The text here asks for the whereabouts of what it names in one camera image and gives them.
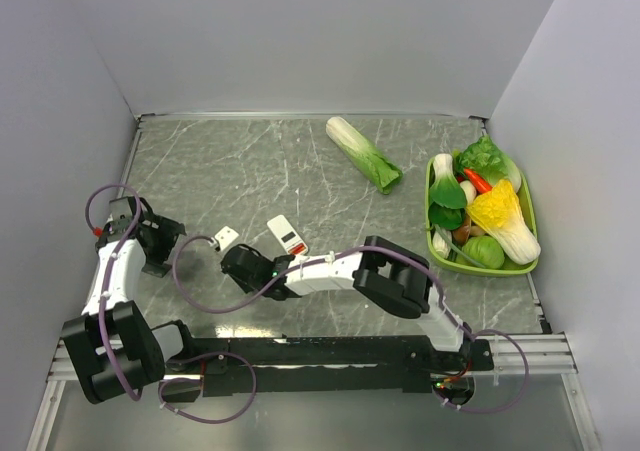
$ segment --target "red pepper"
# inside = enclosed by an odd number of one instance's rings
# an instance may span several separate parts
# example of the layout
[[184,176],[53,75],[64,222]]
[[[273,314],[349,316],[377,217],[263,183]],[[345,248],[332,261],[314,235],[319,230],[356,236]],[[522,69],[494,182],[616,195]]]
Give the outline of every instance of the red pepper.
[[471,184],[473,184],[473,186],[478,190],[478,193],[484,194],[491,191],[491,185],[482,179],[482,177],[475,171],[472,171],[469,168],[464,168],[464,174],[467,175],[467,178],[469,178]]

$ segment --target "green basket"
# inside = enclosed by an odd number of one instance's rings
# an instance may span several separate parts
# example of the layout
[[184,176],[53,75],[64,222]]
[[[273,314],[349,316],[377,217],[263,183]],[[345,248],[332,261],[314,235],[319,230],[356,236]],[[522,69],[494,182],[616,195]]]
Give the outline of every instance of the green basket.
[[[527,180],[522,173],[522,185],[518,191],[518,200],[520,201],[520,208],[522,209],[522,217],[527,227],[531,230],[533,235],[538,239],[538,230],[536,229],[536,217],[533,214],[533,203],[531,202],[531,195],[529,194],[529,186]],[[473,274],[475,276],[493,276],[493,277],[506,277],[506,276],[518,276],[520,274],[527,274],[531,272],[537,265],[538,259],[528,264],[516,264],[505,255],[504,264],[500,269],[483,269],[476,268],[475,266],[467,266],[465,264],[458,264],[454,261],[449,261],[438,255],[433,249],[433,233],[435,230],[431,229],[431,222],[429,221],[429,187],[433,184],[433,158],[429,160],[427,165],[427,189],[425,190],[425,210],[426,210],[426,222],[427,222],[427,244],[433,260],[438,266],[458,273]]]

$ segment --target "gray marble table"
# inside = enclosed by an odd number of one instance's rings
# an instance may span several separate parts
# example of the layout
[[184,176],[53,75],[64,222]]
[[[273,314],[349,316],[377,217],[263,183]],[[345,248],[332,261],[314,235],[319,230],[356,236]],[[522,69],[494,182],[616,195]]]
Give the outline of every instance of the gray marble table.
[[[327,137],[324,119],[151,119],[141,123],[128,183],[159,214],[187,232],[213,235],[225,225],[241,241],[282,254],[266,222],[284,214],[311,254],[339,251],[377,234],[428,256],[424,186],[428,160],[464,148],[482,133],[478,121],[348,118],[404,172],[388,196],[354,168]],[[192,295],[226,307],[246,295],[219,267],[206,243],[185,251],[179,270]],[[526,277],[480,278],[434,266],[449,306],[473,329],[539,333]],[[353,336],[419,334],[415,323],[382,312],[357,292],[260,299],[231,314],[209,315],[187,304],[168,275],[142,275],[137,302],[152,326],[182,319],[195,336]]]

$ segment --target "yellow leafy vegetable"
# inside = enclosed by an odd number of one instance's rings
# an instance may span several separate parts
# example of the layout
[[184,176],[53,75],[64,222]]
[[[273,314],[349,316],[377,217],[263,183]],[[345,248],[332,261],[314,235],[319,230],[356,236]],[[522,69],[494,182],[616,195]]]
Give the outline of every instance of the yellow leafy vegetable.
[[501,179],[491,191],[479,195],[467,206],[467,213],[514,263],[527,264],[540,255],[540,245],[524,222],[510,181]]

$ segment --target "basket of vegetables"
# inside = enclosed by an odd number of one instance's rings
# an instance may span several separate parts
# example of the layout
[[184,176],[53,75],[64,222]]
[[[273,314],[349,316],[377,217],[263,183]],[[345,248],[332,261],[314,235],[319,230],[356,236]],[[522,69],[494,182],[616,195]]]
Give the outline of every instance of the basket of vegetables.
[[427,244],[442,268],[496,277],[538,264],[527,180],[488,136],[429,161],[426,214]]

